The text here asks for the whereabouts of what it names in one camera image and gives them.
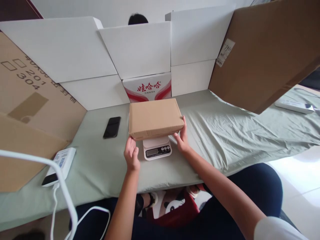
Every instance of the hand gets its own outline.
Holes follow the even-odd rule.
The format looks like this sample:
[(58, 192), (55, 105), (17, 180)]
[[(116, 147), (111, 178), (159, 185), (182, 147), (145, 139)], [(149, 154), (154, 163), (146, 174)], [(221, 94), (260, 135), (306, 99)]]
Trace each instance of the hand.
[(177, 140), (178, 149), (180, 152), (187, 152), (190, 148), (188, 144), (188, 136), (187, 136), (187, 122), (185, 116), (182, 117), (184, 126), (180, 130), (180, 136), (175, 133), (173, 134), (174, 138)]
[(136, 147), (136, 141), (131, 136), (129, 136), (126, 143), (126, 148), (123, 152), (124, 158), (126, 159), (126, 162), (127, 162), (127, 172), (140, 170), (138, 153), (139, 153), (139, 148)]

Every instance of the white cardboard box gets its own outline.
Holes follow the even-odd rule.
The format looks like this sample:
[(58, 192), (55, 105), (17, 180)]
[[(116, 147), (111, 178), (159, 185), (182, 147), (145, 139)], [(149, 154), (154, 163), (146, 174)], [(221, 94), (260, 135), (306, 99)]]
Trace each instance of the white cardboard box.
[(208, 89), (215, 59), (171, 67), (172, 96)]
[(61, 85), (88, 111), (130, 103), (119, 75), (64, 82)]
[(170, 72), (124, 79), (122, 84), (132, 103), (171, 97)]
[(94, 17), (0, 22), (0, 29), (56, 83), (117, 74)]
[(170, 72), (170, 22), (100, 29), (121, 79)]
[(171, 66), (216, 59), (234, 9), (225, 5), (166, 14), (165, 20), (171, 21)]

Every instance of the charging cable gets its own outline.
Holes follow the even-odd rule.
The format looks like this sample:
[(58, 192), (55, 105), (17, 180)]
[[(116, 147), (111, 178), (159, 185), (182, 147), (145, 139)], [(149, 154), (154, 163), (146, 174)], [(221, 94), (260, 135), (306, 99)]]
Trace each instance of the charging cable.
[(64, 178), (63, 178), (61, 169), (60, 169), (60, 167), (59, 167), (54, 161), (51, 161), (51, 160), (49, 160), (49, 159), (42, 158), (42, 157), (36, 157), (36, 156), (33, 156), (33, 155), (29, 155), (29, 154), (17, 153), (17, 152), (10, 152), (10, 151), (1, 150), (1, 149), (0, 149), (0, 156), (2, 156), (2, 157), (9, 157), (9, 158), (19, 158), (19, 159), (23, 159), (23, 160), (27, 160), (27, 161), (43, 163), (43, 164), (46, 164), (46, 165), (51, 166), (51, 167), (55, 170), (59, 182), (56, 183), (56, 184), (53, 186), (53, 198), (54, 198), (54, 201), (55, 201), (55, 205), (54, 205), (54, 210), (53, 210), (53, 214), (52, 214), (52, 223), (51, 223), (51, 230), (50, 230), (50, 239), (51, 239), (51, 240), (53, 240), (54, 221), (55, 221), (56, 210), (57, 210), (57, 205), (58, 205), (58, 201), (57, 201), (57, 197), (56, 197), (56, 192), (57, 192), (57, 189), (58, 189), (59, 187), (61, 187), (63, 196), (64, 196), (64, 198), (65, 198), (65, 200), (66, 200), (66, 203), (67, 203), (67, 206), (68, 206), (68, 210), (69, 210), (69, 213), (70, 213), (71, 222), (72, 222), (71, 231), (69, 232), (69, 234), (67, 235), (67, 237), (65, 238), (65, 240), (67, 240), (67, 239), (68, 239), (68, 240), (73, 240), (73, 237), (74, 237), (74, 235), (75, 235), (75, 233), (76, 233), (76, 231), (77, 231), (77, 226), (78, 226), (79, 223), (84, 219), (84, 217), (85, 217), (91, 210), (93, 210), (93, 209), (100, 210), (100, 211), (103, 211), (103, 212), (107, 212), (107, 213), (109, 214), (107, 226), (106, 226), (106, 228), (105, 228), (105, 230), (104, 230), (104, 232), (103, 232), (102, 237), (100, 238), (100, 240), (102, 240), (104, 234), (105, 234), (106, 231), (107, 231), (108, 225), (109, 225), (109, 221), (110, 221), (110, 217), (111, 217), (110, 211), (109, 211), (108, 209), (104, 209), (104, 208), (102, 208), (102, 207), (95, 206), (95, 207), (90, 208), (90, 209), (82, 216), (82, 218), (78, 221), (77, 211), (76, 211), (76, 209), (75, 209), (75, 207), (74, 207), (74, 205), (73, 205), (73, 202), (72, 202), (72, 200), (71, 200), (71, 197), (70, 197), (70, 194), (69, 194), (69, 191), (68, 191), (66, 182), (64, 181)]
[[(57, 205), (58, 205), (58, 201), (57, 201), (57, 196), (56, 196), (56, 192), (57, 192), (57, 189), (60, 187), (60, 184), (59, 183), (56, 183), (53, 185), (53, 199), (54, 199), (54, 209), (53, 209), (53, 213), (52, 213), (52, 222), (51, 222), (51, 230), (50, 230), (50, 240), (53, 240), (53, 229), (54, 229), (54, 221), (55, 221), (55, 216), (56, 216), (56, 210), (57, 210)], [(102, 208), (102, 207), (99, 207), (99, 206), (94, 206), (94, 207), (91, 207), (81, 218), (80, 220), (77, 222), (77, 226), (81, 223), (81, 221), (85, 218), (85, 216), (91, 211), (91, 210), (100, 210), (100, 211), (103, 211), (103, 212), (106, 212), (109, 214), (109, 218), (108, 218), (108, 222), (107, 222), (107, 225), (106, 225), (106, 228), (104, 229), (103, 231), (103, 234), (100, 238), (100, 240), (103, 239), (104, 237), (104, 234), (106, 233), (107, 231), (107, 228), (108, 228), (108, 225), (109, 225), (109, 222), (110, 222), (110, 217), (111, 217), (111, 214), (110, 214), (110, 211), (108, 209), (105, 209), (105, 208)], [(71, 235), (71, 231), (68, 233), (68, 235), (65, 237), (65, 240), (68, 240), (68, 238), (70, 237)]]

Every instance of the tile floor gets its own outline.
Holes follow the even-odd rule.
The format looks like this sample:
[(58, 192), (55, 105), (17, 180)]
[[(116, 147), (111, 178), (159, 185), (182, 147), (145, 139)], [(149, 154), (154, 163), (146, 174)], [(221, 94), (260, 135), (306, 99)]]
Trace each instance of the tile floor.
[(320, 146), (268, 164), (282, 181), (284, 213), (309, 240), (320, 239)]
[[(320, 239), (320, 146), (293, 157), (268, 163), (279, 174), (283, 185), (282, 210), (309, 240)], [(0, 233), (1, 240), (12, 240), (20, 233), (40, 229), (50, 239), (51, 215)], [(69, 212), (57, 213), (54, 239), (63, 240), (68, 233)]]

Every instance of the white sleeve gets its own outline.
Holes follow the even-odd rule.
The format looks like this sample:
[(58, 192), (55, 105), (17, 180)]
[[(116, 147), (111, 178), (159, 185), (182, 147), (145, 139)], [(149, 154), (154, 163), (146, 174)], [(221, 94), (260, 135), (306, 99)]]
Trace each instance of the white sleeve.
[(261, 219), (254, 229), (254, 240), (308, 240), (286, 221), (276, 217)]

